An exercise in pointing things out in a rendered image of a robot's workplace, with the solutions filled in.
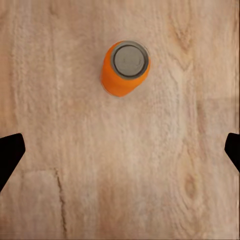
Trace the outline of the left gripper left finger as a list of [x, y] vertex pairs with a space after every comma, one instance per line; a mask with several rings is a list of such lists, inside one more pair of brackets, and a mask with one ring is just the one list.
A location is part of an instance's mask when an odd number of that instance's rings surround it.
[[20, 133], [0, 138], [0, 192], [24, 155], [25, 149]]

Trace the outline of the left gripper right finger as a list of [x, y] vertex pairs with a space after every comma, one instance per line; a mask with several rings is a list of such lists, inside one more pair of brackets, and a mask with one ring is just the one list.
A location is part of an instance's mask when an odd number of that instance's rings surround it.
[[229, 133], [224, 149], [240, 172], [240, 134]]

